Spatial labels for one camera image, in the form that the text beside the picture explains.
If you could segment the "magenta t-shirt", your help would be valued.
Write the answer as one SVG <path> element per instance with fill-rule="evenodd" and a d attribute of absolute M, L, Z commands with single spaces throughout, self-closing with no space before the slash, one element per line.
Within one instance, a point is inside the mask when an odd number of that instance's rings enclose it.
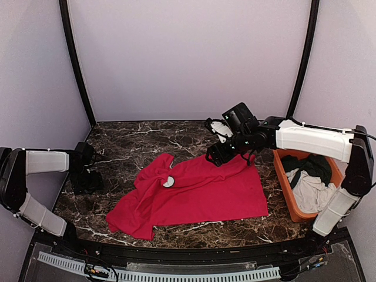
<path fill-rule="evenodd" d="M 267 200 L 251 156 L 240 156 L 220 167 L 200 156 L 173 165 L 164 153 L 136 176 L 135 189 L 106 215 L 112 232 L 152 240 L 153 228 L 206 221 L 240 220 L 268 215 Z M 163 187 L 167 177 L 172 188 Z"/>

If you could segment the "round brooch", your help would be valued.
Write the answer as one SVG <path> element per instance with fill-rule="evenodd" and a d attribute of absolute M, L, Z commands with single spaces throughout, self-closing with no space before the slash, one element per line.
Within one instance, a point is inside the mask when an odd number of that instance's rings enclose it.
<path fill-rule="evenodd" d="M 163 183 L 163 187 L 172 188 L 174 184 L 175 184 L 175 179 L 171 176 L 168 176 L 166 182 Z"/>

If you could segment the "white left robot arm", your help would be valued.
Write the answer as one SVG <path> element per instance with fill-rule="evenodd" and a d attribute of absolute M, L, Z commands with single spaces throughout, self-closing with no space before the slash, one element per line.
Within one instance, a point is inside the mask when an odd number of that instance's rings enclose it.
<path fill-rule="evenodd" d="M 83 251 L 74 224 L 56 215 L 52 202 L 67 177 L 74 195 L 103 189 L 99 172 L 92 169 L 97 153 L 79 142 L 69 149 L 1 148 L 1 205 L 35 229 L 61 237 L 59 245 L 70 256 Z"/>

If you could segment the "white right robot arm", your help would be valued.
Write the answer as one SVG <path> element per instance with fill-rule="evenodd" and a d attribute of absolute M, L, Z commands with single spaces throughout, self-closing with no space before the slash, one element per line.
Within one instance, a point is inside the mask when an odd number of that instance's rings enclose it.
<path fill-rule="evenodd" d="M 334 197 L 315 218 L 312 230 L 300 241 L 300 250 L 312 255 L 323 244 L 324 236 L 375 186 L 373 136 L 363 126 L 336 129 L 309 125 L 289 117 L 269 116 L 258 120 L 241 102 L 222 114 L 208 118 L 205 128 L 219 141 L 206 151 L 206 160 L 221 166 L 248 151 L 268 149 L 297 150 L 328 157 L 347 164 L 345 175 Z"/>

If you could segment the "dark green garment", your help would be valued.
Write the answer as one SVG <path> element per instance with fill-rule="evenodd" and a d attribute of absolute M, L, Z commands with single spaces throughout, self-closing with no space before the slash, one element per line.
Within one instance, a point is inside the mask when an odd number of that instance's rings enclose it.
<path fill-rule="evenodd" d="M 284 156 L 281 163 L 286 173 L 296 170 L 292 180 L 290 180 L 291 188 L 295 188 L 300 179 L 301 172 L 305 171 L 309 176 L 319 177 L 327 186 L 332 177 L 332 168 L 324 156 L 310 154 L 308 157 L 298 159 L 296 156 Z"/>

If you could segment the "white garment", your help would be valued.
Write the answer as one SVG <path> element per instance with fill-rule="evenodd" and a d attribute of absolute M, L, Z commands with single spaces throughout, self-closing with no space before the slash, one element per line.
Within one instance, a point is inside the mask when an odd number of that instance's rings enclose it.
<path fill-rule="evenodd" d="M 286 173 L 289 183 L 297 170 Z M 337 186 L 334 183 L 330 182 L 326 186 L 319 177 L 309 176 L 305 171 L 302 171 L 292 192 L 301 212 L 318 213 L 325 208 L 336 190 Z"/>

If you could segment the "orange plastic basket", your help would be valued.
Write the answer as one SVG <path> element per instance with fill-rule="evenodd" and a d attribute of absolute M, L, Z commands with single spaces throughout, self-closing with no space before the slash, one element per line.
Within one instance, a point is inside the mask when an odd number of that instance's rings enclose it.
<path fill-rule="evenodd" d="M 344 178 L 335 161 L 297 150 L 274 150 L 273 155 L 292 221 L 314 220 Z"/>

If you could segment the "black right frame post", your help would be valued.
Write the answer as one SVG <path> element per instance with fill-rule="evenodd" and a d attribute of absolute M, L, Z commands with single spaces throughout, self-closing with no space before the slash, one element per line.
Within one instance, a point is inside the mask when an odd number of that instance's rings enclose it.
<path fill-rule="evenodd" d="M 301 94 L 304 79 L 306 76 L 306 71 L 308 68 L 308 63 L 310 60 L 311 49 L 313 46 L 315 29 L 316 29 L 316 24 L 317 24 L 319 6 L 320 6 L 320 0 L 311 1 L 310 13 L 309 13 L 308 24 L 307 24 L 307 32 L 305 36 L 300 66 L 297 72 L 294 89 L 291 94 L 291 99 L 290 99 L 290 103 L 287 109 L 286 118 L 293 117 L 297 108 L 298 100 Z"/>

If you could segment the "black frame post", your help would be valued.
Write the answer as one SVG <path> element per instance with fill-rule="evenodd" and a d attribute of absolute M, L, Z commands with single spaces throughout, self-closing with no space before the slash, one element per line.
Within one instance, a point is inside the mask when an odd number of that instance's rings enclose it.
<path fill-rule="evenodd" d="M 290 99 L 290 103 L 287 109 L 286 118 L 293 117 L 297 108 L 298 100 L 301 94 L 304 79 L 306 76 L 306 71 L 308 68 L 308 63 L 310 60 L 311 49 L 313 46 L 315 29 L 316 29 L 316 24 L 317 24 L 319 6 L 320 6 L 320 0 L 311 1 L 310 13 L 309 13 L 308 24 L 307 24 L 307 32 L 305 36 L 300 66 L 297 72 L 294 89 L 291 94 L 291 99 Z"/>
<path fill-rule="evenodd" d="M 70 64 L 72 66 L 73 74 L 75 77 L 76 85 L 78 87 L 80 99 L 84 107 L 86 117 L 91 127 L 94 127 L 97 122 L 95 115 L 90 104 L 89 95 L 86 89 L 83 73 L 81 70 L 78 53 L 76 50 L 75 39 L 73 35 L 72 23 L 70 20 L 69 7 L 67 0 L 59 0 L 59 10 L 61 14 L 61 20 L 63 25 L 63 32 L 65 36 L 66 46 L 68 49 Z"/>

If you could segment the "black front rail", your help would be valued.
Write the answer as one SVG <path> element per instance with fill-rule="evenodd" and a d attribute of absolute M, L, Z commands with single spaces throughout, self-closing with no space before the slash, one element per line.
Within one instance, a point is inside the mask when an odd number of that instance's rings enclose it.
<path fill-rule="evenodd" d="M 209 265 L 230 264 L 255 261 L 259 266 L 272 264 L 275 266 L 292 267 L 299 260 L 315 254 L 333 254 L 335 244 L 344 245 L 349 251 L 354 249 L 348 229 L 335 229 L 327 242 L 316 249 L 305 238 L 267 243 L 245 247 L 228 247 L 219 249 L 158 249 L 147 247 L 131 247 L 116 244 L 99 243 L 79 239 L 82 251 L 68 250 L 68 244 L 54 237 L 36 232 L 29 244 L 24 263 L 28 264 L 38 256 L 37 248 L 84 259 L 89 262 L 104 261 L 114 266 L 125 266 L 127 263 L 150 263 L 172 265 Z"/>

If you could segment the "black left frame post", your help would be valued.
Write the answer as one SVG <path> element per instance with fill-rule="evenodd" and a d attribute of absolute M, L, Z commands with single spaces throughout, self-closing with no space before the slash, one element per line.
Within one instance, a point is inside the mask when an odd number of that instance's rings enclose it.
<path fill-rule="evenodd" d="M 91 127 L 94 127 L 97 122 L 95 115 L 90 104 L 89 95 L 86 89 L 83 73 L 81 70 L 78 53 L 76 50 L 75 39 L 73 35 L 72 23 L 70 20 L 69 7 L 67 0 L 59 0 L 59 10 L 61 14 L 61 20 L 63 25 L 63 32 L 65 36 L 66 46 L 68 49 L 70 64 L 72 66 L 73 74 L 75 77 L 76 85 L 78 87 L 80 99 L 84 107 L 86 117 Z"/>

